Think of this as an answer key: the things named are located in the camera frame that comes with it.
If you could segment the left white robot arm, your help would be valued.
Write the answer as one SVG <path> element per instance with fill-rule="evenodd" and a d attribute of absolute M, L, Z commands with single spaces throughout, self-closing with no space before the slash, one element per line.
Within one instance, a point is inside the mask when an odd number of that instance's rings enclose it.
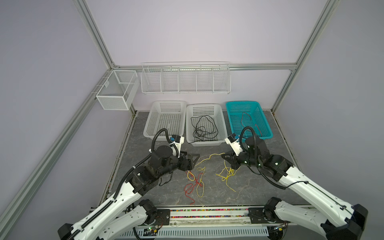
<path fill-rule="evenodd" d="M 176 170 L 190 171 L 199 154 L 181 151 L 174 156 L 170 146 L 152 147 L 119 182 L 117 190 L 93 212 L 74 224 L 58 229 L 62 240 L 114 240 L 129 228 L 152 224 L 157 208 L 142 197 L 159 185 L 160 178 Z"/>

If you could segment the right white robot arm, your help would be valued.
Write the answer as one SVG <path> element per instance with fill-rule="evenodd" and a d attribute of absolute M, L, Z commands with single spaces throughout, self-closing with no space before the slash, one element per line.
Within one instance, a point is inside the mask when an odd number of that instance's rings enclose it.
<path fill-rule="evenodd" d="M 366 226 L 368 210 L 360 204 L 351 205 L 329 193 L 309 179 L 292 162 L 280 155 L 273 155 L 264 140 L 248 138 L 246 146 L 232 134 L 225 139 L 232 150 L 222 158 L 237 170 L 244 165 L 257 168 L 269 183 L 282 190 L 292 190 L 313 209 L 304 209 L 272 197 L 263 210 L 250 213 L 251 218 L 269 223 L 290 222 L 312 230 L 327 240 L 359 240 Z"/>

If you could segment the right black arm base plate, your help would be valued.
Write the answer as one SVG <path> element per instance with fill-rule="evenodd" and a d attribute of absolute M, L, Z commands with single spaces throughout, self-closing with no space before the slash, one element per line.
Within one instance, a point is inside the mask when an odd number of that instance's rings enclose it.
<path fill-rule="evenodd" d="M 267 208 L 248 208 L 248 217 L 252 224 L 287 224 L 289 222 L 278 218 L 275 213 L 276 207 Z"/>

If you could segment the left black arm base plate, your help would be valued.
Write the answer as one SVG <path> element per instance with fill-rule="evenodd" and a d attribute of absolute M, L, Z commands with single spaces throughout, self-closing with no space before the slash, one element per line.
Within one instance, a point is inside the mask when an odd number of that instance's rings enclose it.
<path fill-rule="evenodd" d="M 151 226 L 168 226 L 171 220 L 171 210 L 170 209 L 158 209 L 155 214 L 148 216 L 148 219 L 145 221 L 145 225 Z"/>

